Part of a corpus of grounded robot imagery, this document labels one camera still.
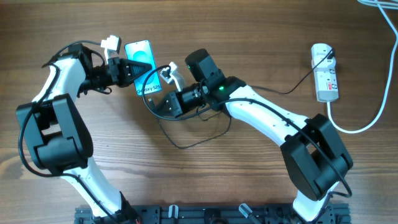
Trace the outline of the turquoise Galaxy S25 smartphone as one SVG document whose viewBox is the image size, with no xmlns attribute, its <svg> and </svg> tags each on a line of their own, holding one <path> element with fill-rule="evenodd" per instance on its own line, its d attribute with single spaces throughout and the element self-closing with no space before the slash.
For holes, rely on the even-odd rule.
<svg viewBox="0 0 398 224">
<path fill-rule="evenodd" d="M 151 65 L 151 69 L 148 70 L 148 66 L 133 66 L 135 72 L 142 73 L 143 70 L 147 70 L 146 73 L 142 74 L 139 78 L 134 80 L 134 86 L 138 96 L 142 95 L 142 88 L 144 80 L 148 74 L 153 71 L 156 67 L 155 58 L 152 52 L 152 47 L 148 40 L 140 40 L 137 42 L 131 42 L 124 46 L 126 57 L 128 60 L 135 62 L 146 63 Z M 145 95 L 159 92 L 162 90 L 160 80 L 157 72 L 150 76 L 146 82 L 144 93 Z"/>
</svg>

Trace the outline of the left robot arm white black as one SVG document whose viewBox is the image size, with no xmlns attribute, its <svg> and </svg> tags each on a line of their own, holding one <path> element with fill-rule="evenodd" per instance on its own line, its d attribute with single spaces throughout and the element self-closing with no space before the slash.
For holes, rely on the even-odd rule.
<svg viewBox="0 0 398 224">
<path fill-rule="evenodd" d="M 119 58 L 121 41 L 115 36 L 98 42 L 104 54 L 86 44 L 78 40 L 55 53 L 44 64 L 50 75 L 43 89 L 17 107 L 19 156 L 32 174 L 71 184 L 90 206 L 94 223 L 140 223 L 140 215 L 96 165 L 93 140 L 75 100 L 88 91 L 108 95 L 112 85 L 128 87 L 153 66 Z"/>
</svg>

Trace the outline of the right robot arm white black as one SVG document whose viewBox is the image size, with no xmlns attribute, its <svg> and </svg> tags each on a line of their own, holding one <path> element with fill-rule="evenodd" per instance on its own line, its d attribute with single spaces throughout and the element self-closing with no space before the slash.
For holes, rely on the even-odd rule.
<svg viewBox="0 0 398 224">
<path fill-rule="evenodd" d="M 186 57 L 195 83 L 167 94 L 158 104 L 143 97 L 158 119 L 182 121 L 215 110 L 243 121 L 280 147 L 290 180 L 297 188 L 293 220 L 313 223 L 335 195 L 352 196 L 345 175 L 353 160 L 331 121 L 322 114 L 313 118 L 287 111 L 258 95 L 241 79 L 226 77 L 206 49 Z M 335 187 L 343 184 L 346 193 Z"/>
</svg>

